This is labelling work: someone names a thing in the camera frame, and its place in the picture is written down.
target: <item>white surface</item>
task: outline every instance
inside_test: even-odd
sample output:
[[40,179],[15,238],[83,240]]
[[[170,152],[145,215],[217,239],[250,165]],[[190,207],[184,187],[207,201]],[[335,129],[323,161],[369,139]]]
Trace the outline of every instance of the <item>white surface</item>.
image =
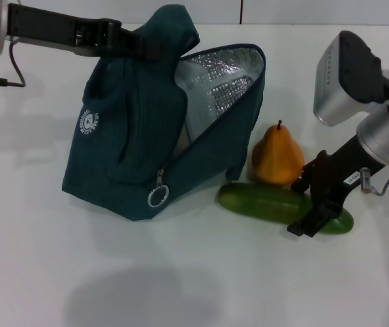
[[[389,68],[389,27],[347,28]],[[340,30],[198,27],[196,50],[253,42],[266,53],[251,148],[279,119],[307,160],[355,134],[360,117],[329,128],[312,114],[315,66]],[[297,238],[226,212],[218,178],[152,221],[127,221],[61,191],[97,59],[20,44],[16,59],[29,86],[0,88],[0,326],[389,327],[389,190],[355,190],[343,236]],[[16,79],[7,53],[0,76]]]
[[244,0],[243,23],[389,25],[389,1]]
[[240,0],[22,0],[29,7],[84,18],[112,18],[123,24],[144,23],[158,8],[173,3],[184,5],[195,23],[240,22]]

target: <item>cucumber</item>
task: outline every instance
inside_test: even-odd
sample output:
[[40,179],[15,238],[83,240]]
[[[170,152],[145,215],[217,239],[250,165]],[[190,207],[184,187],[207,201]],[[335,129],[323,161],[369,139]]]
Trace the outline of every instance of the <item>cucumber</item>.
[[[218,202],[234,213],[289,225],[311,210],[307,194],[269,185],[231,183],[219,190]],[[345,234],[352,230],[354,220],[345,209],[320,231],[323,234]]]

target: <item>zipper pull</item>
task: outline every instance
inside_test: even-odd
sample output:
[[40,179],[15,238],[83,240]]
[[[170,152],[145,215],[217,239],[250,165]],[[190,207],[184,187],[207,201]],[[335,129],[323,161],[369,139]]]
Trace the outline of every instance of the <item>zipper pull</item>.
[[158,170],[157,180],[156,180],[156,187],[157,188],[162,186],[162,175],[164,175],[164,169]]
[[[147,198],[147,204],[151,208],[157,208],[158,206],[161,206],[167,199],[168,195],[170,194],[170,190],[168,189],[167,185],[162,185],[162,176],[164,175],[164,169],[158,170],[157,177],[156,177],[156,188],[150,192],[149,197]],[[152,204],[152,197],[155,194],[156,191],[164,189],[165,194],[161,201],[159,201],[158,204]]]

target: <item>zipper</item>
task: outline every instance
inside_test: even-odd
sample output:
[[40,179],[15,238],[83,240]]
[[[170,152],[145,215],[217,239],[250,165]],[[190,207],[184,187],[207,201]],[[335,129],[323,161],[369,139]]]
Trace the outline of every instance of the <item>zipper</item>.
[[[232,104],[231,107],[241,103],[244,101],[244,99],[246,99],[250,94],[253,93],[253,90],[258,87],[260,81],[262,80],[262,76],[265,76],[265,71],[266,71],[266,59],[265,59],[265,55],[264,55],[264,52],[262,51],[262,49],[258,46],[255,46],[253,44],[232,44],[230,46],[226,46],[226,47],[218,47],[218,48],[212,48],[212,49],[208,49],[208,50],[203,50],[203,51],[200,51],[200,52],[197,52],[197,53],[193,53],[193,54],[189,54],[188,56],[185,56],[185,57],[181,57],[181,61],[186,61],[190,58],[194,58],[196,56],[199,56],[199,55],[203,55],[205,53],[210,53],[210,52],[215,52],[215,51],[219,51],[219,50],[229,50],[229,49],[235,49],[235,48],[246,48],[246,49],[255,49],[259,54],[260,56],[262,57],[262,60],[264,62],[264,67],[262,68],[262,71],[261,71],[261,74],[258,76],[258,78],[253,82],[253,84],[251,85],[251,87],[249,88],[248,91],[246,91],[243,95],[240,96],[240,98],[238,100],[236,100],[234,102],[234,104]],[[185,92],[183,92],[183,94],[185,95],[185,107],[187,108],[186,111],[185,111],[185,118],[186,118],[186,115],[187,115],[187,111],[188,111],[188,97],[187,97],[187,94]],[[167,162],[164,164],[163,168],[160,169],[162,170],[162,173],[164,173],[164,168],[166,170],[168,170],[171,166],[173,166],[176,162],[178,162],[181,157],[183,157],[187,152],[189,152],[194,145],[196,145],[197,143],[199,143],[200,141],[203,141],[203,139],[209,137],[209,134],[211,132],[211,130],[213,130],[215,128],[216,125],[220,124],[220,122],[222,120],[224,120],[227,116],[229,116],[230,114],[232,113],[229,112],[229,110],[226,110],[226,112],[224,112],[222,115],[220,115],[217,119],[215,119],[213,121],[212,124],[210,124],[204,131],[202,134],[200,134],[197,138],[195,138],[194,140],[192,140],[189,144],[189,146],[186,148],[186,149],[183,149],[181,151],[181,153],[179,153],[175,158],[173,158],[173,160],[167,160]]]
[[[161,168],[160,170],[158,170],[157,172],[157,178],[156,178],[156,188],[154,188],[152,190],[152,192],[150,192],[149,194],[149,197],[147,198],[147,204],[151,207],[151,208],[157,208],[158,206],[161,206],[167,199],[168,199],[168,196],[170,194],[170,190],[168,189],[168,186],[167,185],[162,185],[162,178],[163,178],[163,175],[164,175],[164,169]],[[161,201],[159,201],[158,204],[152,204],[152,197],[153,195],[159,191],[160,189],[163,189],[165,191],[165,194],[164,194],[164,197],[161,199]]]

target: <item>pear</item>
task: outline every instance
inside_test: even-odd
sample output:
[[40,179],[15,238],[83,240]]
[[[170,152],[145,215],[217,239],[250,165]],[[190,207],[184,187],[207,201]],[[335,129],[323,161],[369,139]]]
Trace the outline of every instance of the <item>pear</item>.
[[288,128],[279,121],[267,129],[255,145],[252,155],[255,177],[264,183],[277,186],[291,185],[302,173],[305,156],[292,139]]

